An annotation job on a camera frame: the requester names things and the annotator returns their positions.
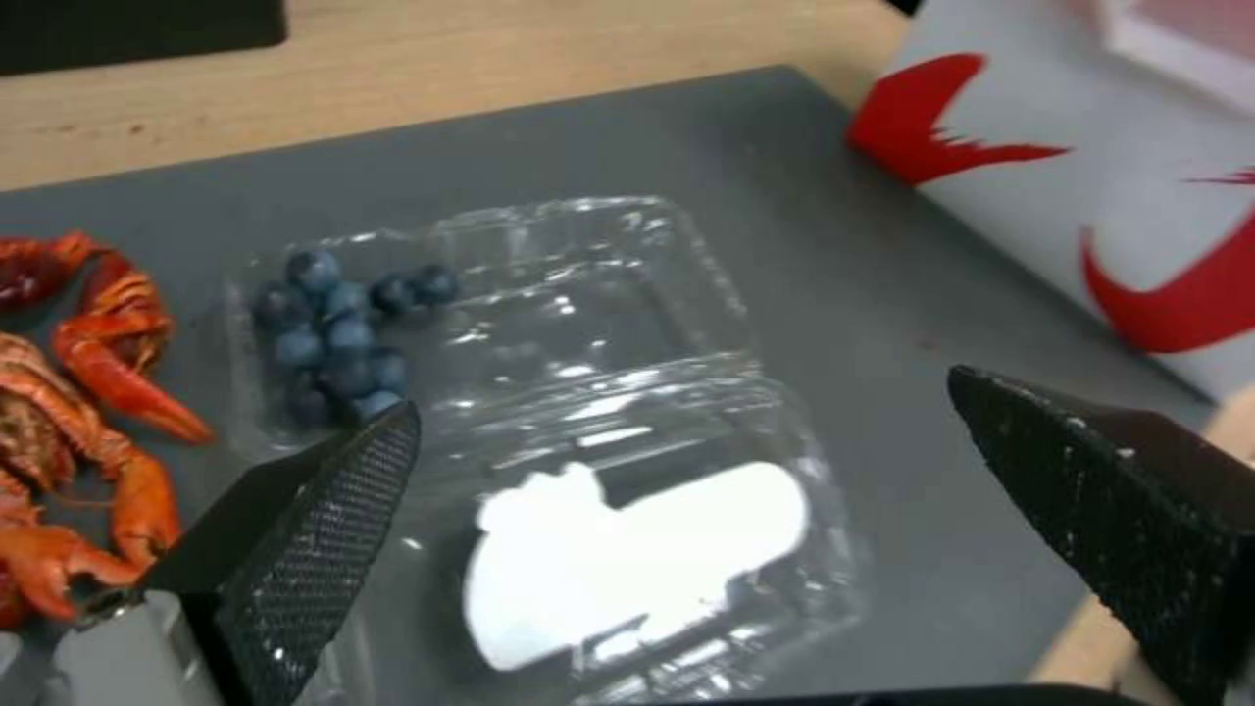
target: clear plastic container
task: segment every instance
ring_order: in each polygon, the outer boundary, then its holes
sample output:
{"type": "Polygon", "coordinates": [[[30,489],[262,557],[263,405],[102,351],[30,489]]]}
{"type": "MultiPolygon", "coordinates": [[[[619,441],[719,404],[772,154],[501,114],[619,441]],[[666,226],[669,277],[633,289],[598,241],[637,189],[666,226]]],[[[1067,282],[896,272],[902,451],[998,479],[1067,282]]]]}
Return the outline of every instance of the clear plastic container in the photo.
{"type": "MultiPolygon", "coordinates": [[[[227,283],[231,438],[252,459],[316,436],[284,420],[277,376],[247,311],[251,292],[292,250],[311,245],[259,256],[227,283]]],[[[410,360],[423,453],[302,703],[723,697],[753,691],[798,651],[860,618],[857,543],[831,469],[797,403],[763,377],[743,305],[674,206],[585,198],[319,245],[361,280],[449,265],[463,295],[383,332],[410,360]],[[571,461],[595,469],[611,508],[766,461],[802,489],[807,528],[794,551],[723,587],[663,611],[643,607],[536,663],[494,670],[463,612],[467,567],[483,537],[476,515],[528,474],[556,474],[571,461]]],[[[703,519],[698,512],[693,522],[703,519]]]]}
{"type": "Polygon", "coordinates": [[[862,608],[841,497],[806,429],[778,386],[709,380],[535,410],[424,449],[392,535],[325,656],[324,671],[336,680],[321,685],[321,703],[422,696],[428,703],[595,705],[752,691],[862,608]],[[774,463],[804,489],[809,529],[794,553],[722,592],[643,614],[521,670],[494,671],[464,627],[474,515],[484,497],[569,461],[596,469],[614,508],[747,461],[774,463]]]}
{"type": "Polygon", "coordinates": [[[427,434],[562,395],[587,381],[656,385],[757,367],[744,306],[689,218],[660,198],[581,198],[492,208],[430,228],[296,242],[227,280],[232,445],[250,460],[307,446],[282,409],[269,341],[248,311],[296,250],[326,247],[369,282],[429,262],[461,277],[459,298],[379,329],[410,362],[409,399],[427,434]]]}

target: red design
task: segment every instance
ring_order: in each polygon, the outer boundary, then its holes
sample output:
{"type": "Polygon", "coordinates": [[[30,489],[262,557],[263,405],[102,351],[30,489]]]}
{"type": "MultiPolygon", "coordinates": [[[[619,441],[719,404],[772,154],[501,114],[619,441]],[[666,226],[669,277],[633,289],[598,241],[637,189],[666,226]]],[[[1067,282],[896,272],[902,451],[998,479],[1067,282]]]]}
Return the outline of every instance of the red design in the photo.
{"type": "Polygon", "coordinates": [[[1071,150],[1039,144],[986,147],[979,139],[943,135],[937,119],[984,65],[980,54],[949,54],[881,78],[855,115],[847,139],[912,186],[984,164],[1071,150]]]}
{"type": "MultiPolygon", "coordinates": [[[[1255,169],[1196,181],[1255,184],[1255,169]]],[[[1183,352],[1255,327],[1255,208],[1219,247],[1151,291],[1128,288],[1102,268],[1088,226],[1082,229],[1081,266],[1111,325],[1150,352],[1183,352]]]]}
{"type": "Polygon", "coordinates": [[[1249,183],[1255,184],[1255,167],[1246,167],[1240,172],[1234,172],[1220,178],[1187,178],[1192,183],[1249,183]]]}

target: gray cutting board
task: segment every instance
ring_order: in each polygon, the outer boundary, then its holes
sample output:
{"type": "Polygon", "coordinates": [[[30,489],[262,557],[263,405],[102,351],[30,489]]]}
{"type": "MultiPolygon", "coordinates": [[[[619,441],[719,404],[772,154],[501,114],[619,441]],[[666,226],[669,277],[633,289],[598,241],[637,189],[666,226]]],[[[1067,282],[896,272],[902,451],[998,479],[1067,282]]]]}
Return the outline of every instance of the gray cutting board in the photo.
{"type": "MultiPolygon", "coordinates": [[[[848,113],[789,68],[0,194],[0,227],[83,226],[149,268],[181,321],[159,381],[227,411],[223,273],[252,250],[582,194],[689,209],[797,391],[873,562],[871,618],[774,692],[1018,681],[1082,586],[1015,513],[950,409],[958,362],[1197,428],[1207,405],[966,227],[848,152],[848,113]]],[[[69,306],[23,316],[25,330],[69,306]]],[[[195,515],[226,445],[139,439],[195,515]]]]}

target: blueberry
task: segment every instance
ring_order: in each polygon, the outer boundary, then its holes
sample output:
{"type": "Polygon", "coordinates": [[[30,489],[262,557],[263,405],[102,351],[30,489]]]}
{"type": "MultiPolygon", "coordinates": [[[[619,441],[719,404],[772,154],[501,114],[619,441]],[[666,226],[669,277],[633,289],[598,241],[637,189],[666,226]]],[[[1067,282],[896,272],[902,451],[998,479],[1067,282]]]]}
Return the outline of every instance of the blueberry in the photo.
{"type": "Polygon", "coordinates": [[[323,341],[310,326],[300,326],[275,337],[275,362],[289,370],[309,369],[323,362],[323,341]]]}
{"type": "Polygon", "coordinates": [[[444,265],[427,265],[409,280],[419,303],[448,303],[458,297],[458,275],[444,265]]]}
{"type": "Polygon", "coordinates": [[[366,421],[374,418],[379,413],[392,408],[400,403],[400,396],[395,393],[389,393],[387,390],[380,390],[379,393],[371,393],[365,398],[359,398],[353,401],[353,411],[358,415],[358,419],[366,421]]]}
{"type": "Polygon", "coordinates": [[[395,347],[376,347],[370,355],[375,387],[405,395],[405,359],[395,347]]]}
{"type": "Polygon", "coordinates": [[[359,350],[339,350],[328,359],[319,372],[319,382],[340,400],[370,395],[375,385],[370,359],[359,350]]]}
{"type": "Polygon", "coordinates": [[[331,401],[314,387],[314,376],[307,372],[297,374],[287,382],[284,404],[292,421],[304,428],[326,426],[334,419],[331,401]]]}
{"type": "Polygon", "coordinates": [[[363,316],[340,316],[331,321],[325,335],[333,350],[365,350],[375,344],[375,331],[363,316]]]}
{"type": "Polygon", "coordinates": [[[366,287],[355,281],[341,281],[323,297],[323,320],[346,313],[366,315],[366,287]]]}
{"type": "Polygon", "coordinates": [[[325,293],[340,281],[340,262],[326,250],[297,252],[287,260],[287,281],[306,293],[325,293]]]}
{"type": "Polygon", "coordinates": [[[282,332],[312,317],[309,301],[301,290],[281,281],[267,281],[252,300],[252,320],[265,330],[282,332]]]}
{"type": "Polygon", "coordinates": [[[387,275],[370,286],[370,302],[384,313],[400,315],[414,306],[414,290],[404,275],[387,275]]]}

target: crayfish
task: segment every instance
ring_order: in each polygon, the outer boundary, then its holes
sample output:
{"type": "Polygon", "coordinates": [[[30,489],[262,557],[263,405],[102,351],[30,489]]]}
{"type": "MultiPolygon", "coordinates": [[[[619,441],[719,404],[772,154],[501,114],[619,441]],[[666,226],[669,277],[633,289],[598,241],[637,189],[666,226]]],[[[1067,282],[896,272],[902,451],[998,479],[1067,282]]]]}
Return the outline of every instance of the crayfish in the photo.
{"type": "MultiPolygon", "coordinates": [[[[173,324],[151,277],[82,231],[53,241],[0,238],[0,311],[60,291],[89,260],[79,312],[56,325],[53,350],[95,400],[193,444],[212,440],[195,414],[146,375],[173,324]]],[[[70,619],[69,578],[129,584],[179,534],[164,466],[107,428],[95,405],[58,375],[24,337],[0,332],[0,630],[34,607],[70,619]],[[112,537],[122,558],[77,532],[43,525],[31,488],[56,494],[75,474],[75,456],[115,484],[112,537]]]]}
{"type": "Polygon", "coordinates": [[[144,377],[173,332],[152,278],[83,231],[56,240],[0,238],[0,311],[61,290],[92,256],[79,312],[53,334],[61,365],[100,403],[192,444],[213,439],[192,411],[144,377]]]}
{"type": "Polygon", "coordinates": [[[70,619],[72,576],[128,584],[178,538],[174,490],[161,461],[107,428],[34,344],[6,332],[0,332],[0,630],[16,627],[29,606],[70,619]],[[72,453],[115,483],[112,535],[125,561],[69,528],[39,524],[23,480],[55,493],[74,475],[72,453]]]}

